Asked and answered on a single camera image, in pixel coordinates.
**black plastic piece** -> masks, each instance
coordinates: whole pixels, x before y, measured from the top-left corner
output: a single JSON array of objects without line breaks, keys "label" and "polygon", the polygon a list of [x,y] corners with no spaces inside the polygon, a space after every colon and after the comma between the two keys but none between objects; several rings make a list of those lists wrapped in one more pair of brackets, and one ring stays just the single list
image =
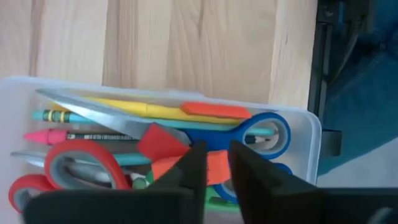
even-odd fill
[{"label": "black plastic piece", "polygon": [[231,143],[233,186],[245,223],[319,223],[326,193],[238,141]]}]

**orange foam piece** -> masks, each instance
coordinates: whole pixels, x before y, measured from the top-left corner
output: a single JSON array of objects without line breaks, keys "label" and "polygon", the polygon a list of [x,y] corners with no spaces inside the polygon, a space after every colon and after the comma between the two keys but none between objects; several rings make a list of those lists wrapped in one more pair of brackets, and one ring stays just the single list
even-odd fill
[{"label": "orange foam piece", "polygon": [[[180,158],[177,156],[153,162],[154,180],[165,174]],[[207,166],[207,185],[220,184],[231,178],[227,150],[208,152]]]},{"label": "orange foam piece", "polygon": [[243,106],[221,105],[203,102],[184,102],[180,109],[190,115],[216,116],[219,118],[248,119],[252,115]]}]

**plastic container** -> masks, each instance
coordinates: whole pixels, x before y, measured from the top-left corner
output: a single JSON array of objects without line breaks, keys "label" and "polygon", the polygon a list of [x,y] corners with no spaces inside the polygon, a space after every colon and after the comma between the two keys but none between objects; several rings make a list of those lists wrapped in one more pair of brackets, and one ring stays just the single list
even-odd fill
[{"label": "plastic container", "polygon": [[[120,99],[144,101],[165,106],[178,106],[182,101],[200,100],[209,103],[224,103],[229,105],[245,106],[254,113],[272,111],[283,116],[291,129],[291,142],[288,150],[272,160],[287,165],[294,175],[315,184],[317,178],[318,158],[320,152],[321,126],[318,118],[303,109],[274,105],[244,103],[231,100],[206,98],[199,93],[184,91],[149,91],[110,88],[104,86],[82,85],[70,82],[46,80],[41,78],[12,77],[0,81],[0,142],[2,181],[0,183],[1,201],[0,216],[8,223],[19,223],[20,215],[10,206],[7,193],[10,185],[20,176],[27,173],[37,173],[40,170],[28,165],[26,162],[12,158],[12,151],[26,149],[47,150],[48,148],[24,141],[22,135],[44,128],[59,127],[60,124],[45,123],[31,120],[33,110],[45,108],[47,102],[35,93],[38,88],[70,88],[75,91],[90,92],[95,96],[117,96]],[[69,128],[89,129],[89,126],[62,124]],[[208,219],[215,222],[239,223],[238,214],[206,214]]]}]

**orange paper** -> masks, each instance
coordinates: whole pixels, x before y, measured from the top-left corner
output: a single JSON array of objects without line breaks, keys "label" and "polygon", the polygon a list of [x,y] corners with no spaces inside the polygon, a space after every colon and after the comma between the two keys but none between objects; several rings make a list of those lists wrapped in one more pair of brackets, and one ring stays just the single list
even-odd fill
[{"label": "orange paper", "polygon": [[[154,180],[165,174],[181,158],[171,157],[152,163]],[[220,184],[231,178],[227,150],[207,153],[207,185]]]}]

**scissor blade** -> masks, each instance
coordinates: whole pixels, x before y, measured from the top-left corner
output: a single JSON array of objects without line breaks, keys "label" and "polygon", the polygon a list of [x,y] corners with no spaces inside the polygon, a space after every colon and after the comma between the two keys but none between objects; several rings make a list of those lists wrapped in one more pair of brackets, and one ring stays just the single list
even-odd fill
[{"label": "scissor blade", "polygon": [[[145,135],[148,127],[153,123],[150,119],[140,118],[117,108],[106,106],[60,90],[39,89],[36,90],[36,92],[80,116],[136,139],[141,139]],[[187,134],[184,132],[162,125],[159,126],[184,144],[191,143]]]}]

